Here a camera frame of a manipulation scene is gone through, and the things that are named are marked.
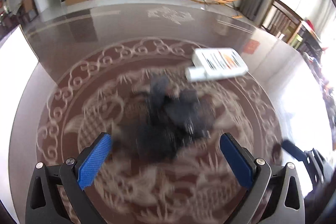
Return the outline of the black mesh hair bow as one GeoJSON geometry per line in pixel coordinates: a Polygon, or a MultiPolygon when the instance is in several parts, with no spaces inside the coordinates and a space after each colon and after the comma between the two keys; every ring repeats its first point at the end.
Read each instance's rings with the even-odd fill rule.
{"type": "Polygon", "coordinates": [[[113,149],[145,163],[172,161],[180,149],[209,138],[215,115],[208,100],[195,89],[175,96],[169,88],[169,78],[156,75],[148,91],[134,94],[145,108],[111,132],[113,149]]]}

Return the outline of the wooden dining chair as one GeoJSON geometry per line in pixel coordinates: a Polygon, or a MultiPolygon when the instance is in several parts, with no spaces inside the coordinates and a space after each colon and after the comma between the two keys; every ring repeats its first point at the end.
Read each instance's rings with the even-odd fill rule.
{"type": "Polygon", "coordinates": [[[261,29],[289,44],[303,19],[280,0],[272,0],[262,20],[261,29]]]}

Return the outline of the white paint set box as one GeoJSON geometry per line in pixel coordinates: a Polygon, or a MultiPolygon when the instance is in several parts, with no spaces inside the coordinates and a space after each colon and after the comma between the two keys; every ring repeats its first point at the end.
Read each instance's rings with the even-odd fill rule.
{"type": "Polygon", "coordinates": [[[230,79],[248,72],[248,66],[233,48],[197,48],[191,59],[194,66],[185,70],[191,83],[230,79]]]}

